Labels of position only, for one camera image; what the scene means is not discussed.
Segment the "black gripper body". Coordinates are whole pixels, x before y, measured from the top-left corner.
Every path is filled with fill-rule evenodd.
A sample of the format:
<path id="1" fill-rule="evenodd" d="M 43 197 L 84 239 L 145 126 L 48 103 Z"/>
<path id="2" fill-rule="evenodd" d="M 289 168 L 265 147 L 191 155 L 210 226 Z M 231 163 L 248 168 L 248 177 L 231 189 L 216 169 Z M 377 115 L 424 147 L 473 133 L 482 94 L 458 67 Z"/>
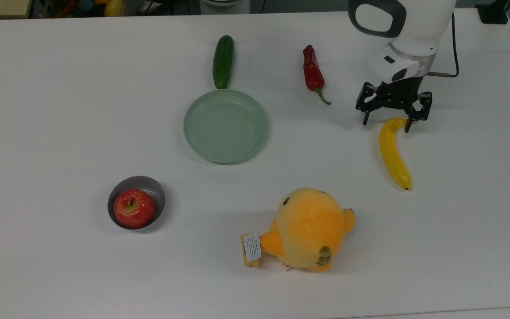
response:
<path id="1" fill-rule="evenodd" d="M 433 96 L 431 92 L 419 93 L 424 77 L 401 79 L 378 87 L 365 82 L 356 109 L 369 114 L 380 108 L 403 110 L 411 121 L 426 121 L 429 117 Z"/>

